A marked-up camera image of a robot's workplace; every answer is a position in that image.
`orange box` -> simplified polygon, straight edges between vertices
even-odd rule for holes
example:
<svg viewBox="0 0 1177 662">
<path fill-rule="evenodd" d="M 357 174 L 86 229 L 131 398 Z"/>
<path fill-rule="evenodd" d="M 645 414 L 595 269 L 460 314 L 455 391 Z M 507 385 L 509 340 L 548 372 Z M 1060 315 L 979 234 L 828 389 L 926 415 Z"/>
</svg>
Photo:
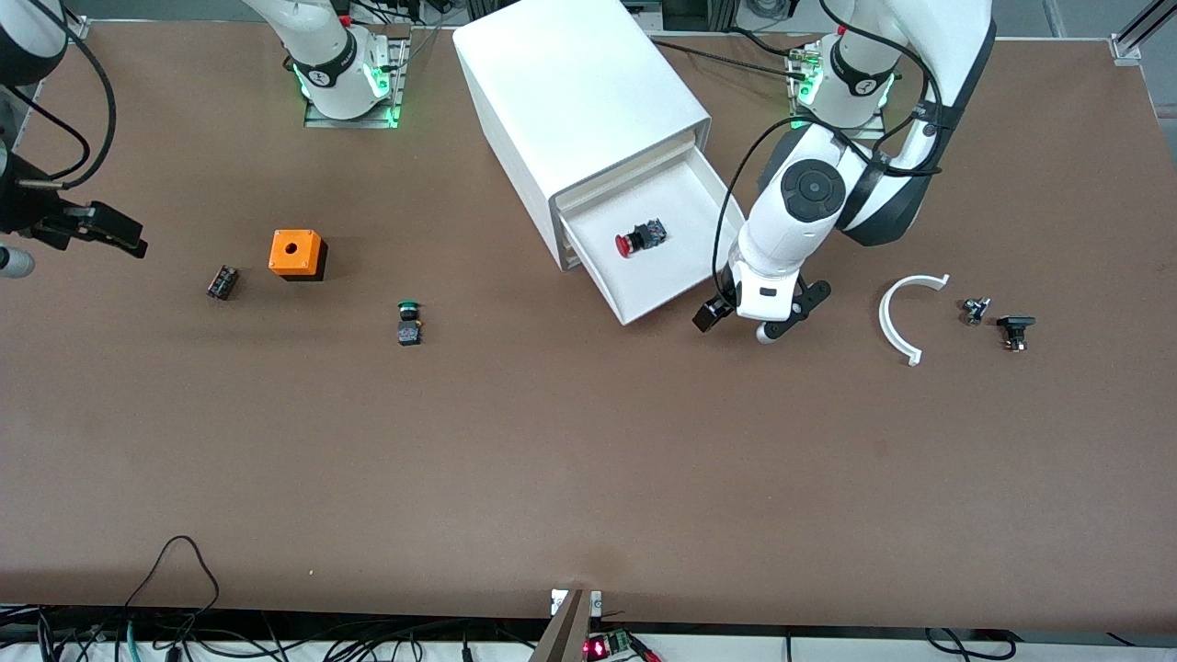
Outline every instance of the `orange box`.
<svg viewBox="0 0 1177 662">
<path fill-rule="evenodd" d="M 270 246 L 270 271 L 286 280 L 322 280 L 327 243 L 314 230 L 278 230 Z"/>
</svg>

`black round joint cap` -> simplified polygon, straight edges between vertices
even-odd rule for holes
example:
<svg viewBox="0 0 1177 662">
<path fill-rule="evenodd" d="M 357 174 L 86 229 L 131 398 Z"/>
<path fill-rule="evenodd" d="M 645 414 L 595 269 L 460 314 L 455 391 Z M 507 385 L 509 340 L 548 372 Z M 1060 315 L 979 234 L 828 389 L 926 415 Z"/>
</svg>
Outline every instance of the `black round joint cap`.
<svg viewBox="0 0 1177 662">
<path fill-rule="evenodd" d="M 825 161 L 805 159 L 789 166 L 780 178 L 785 208 L 802 223 L 833 216 L 846 199 L 846 184 Z"/>
</svg>

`open drawer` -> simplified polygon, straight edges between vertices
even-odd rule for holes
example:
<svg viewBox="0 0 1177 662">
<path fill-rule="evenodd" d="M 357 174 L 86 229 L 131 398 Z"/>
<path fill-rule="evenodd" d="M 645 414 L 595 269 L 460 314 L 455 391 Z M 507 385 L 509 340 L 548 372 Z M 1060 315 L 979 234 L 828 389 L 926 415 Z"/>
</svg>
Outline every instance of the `open drawer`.
<svg viewBox="0 0 1177 662">
<path fill-rule="evenodd" d="M 726 185 L 696 146 L 676 135 L 557 196 L 563 233 L 621 324 L 629 324 L 711 276 L 711 251 Z M 719 265 L 744 216 L 727 203 Z M 666 241 L 621 257 L 616 237 L 660 219 Z"/>
</svg>

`brown table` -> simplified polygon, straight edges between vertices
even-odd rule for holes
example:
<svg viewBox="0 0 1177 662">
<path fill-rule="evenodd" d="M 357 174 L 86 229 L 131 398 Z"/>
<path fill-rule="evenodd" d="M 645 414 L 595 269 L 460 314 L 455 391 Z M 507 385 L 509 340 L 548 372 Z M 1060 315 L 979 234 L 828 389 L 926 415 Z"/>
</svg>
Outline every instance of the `brown table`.
<svg viewBox="0 0 1177 662">
<path fill-rule="evenodd" d="M 540 616 L 581 582 L 632 620 L 1177 631 L 1177 179 L 1105 44 L 999 44 L 917 225 L 831 237 L 806 274 L 832 298 L 765 347 L 694 330 L 707 285 L 621 327 L 558 272 L 448 33 L 387 132 L 304 130 L 265 25 L 89 42 L 118 139 L 69 197 L 151 251 L 32 246 L 0 289 L 0 601 L 120 603 L 186 532 L 226 607 Z M 727 177 L 779 81 L 667 57 Z M 101 134 L 77 54 L 44 102 Z M 24 153 L 75 147 L 35 121 Z M 266 270 L 280 227 L 327 239 L 326 282 Z M 204 293 L 222 264 L 227 304 Z M 945 272 L 895 302 L 909 368 L 879 297 Z M 958 322 L 973 296 L 1037 316 L 1030 350 Z M 395 343 L 403 298 L 421 346 Z M 144 596 L 206 598 L 188 552 Z"/>
</svg>

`white curved handle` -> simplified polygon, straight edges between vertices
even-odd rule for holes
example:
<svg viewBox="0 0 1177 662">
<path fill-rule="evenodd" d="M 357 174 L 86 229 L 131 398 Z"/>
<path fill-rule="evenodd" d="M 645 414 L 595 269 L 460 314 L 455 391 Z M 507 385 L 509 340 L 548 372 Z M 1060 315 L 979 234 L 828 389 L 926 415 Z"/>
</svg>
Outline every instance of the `white curved handle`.
<svg viewBox="0 0 1177 662">
<path fill-rule="evenodd" d="M 903 339 L 895 329 L 895 323 L 891 322 L 891 296 L 895 291 L 904 285 L 923 285 L 924 287 L 931 287 L 932 290 L 940 290 L 949 284 L 949 274 L 945 273 L 944 278 L 936 278 L 935 276 L 909 276 L 906 278 L 900 278 L 891 285 L 891 289 L 883 294 L 883 300 L 879 303 L 879 326 L 883 327 L 883 335 L 886 336 L 889 343 L 891 343 L 895 349 L 907 355 L 907 365 L 919 365 L 919 357 L 924 353 L 919 347 L 912 345 L 907 340 Z"/>
</svg>

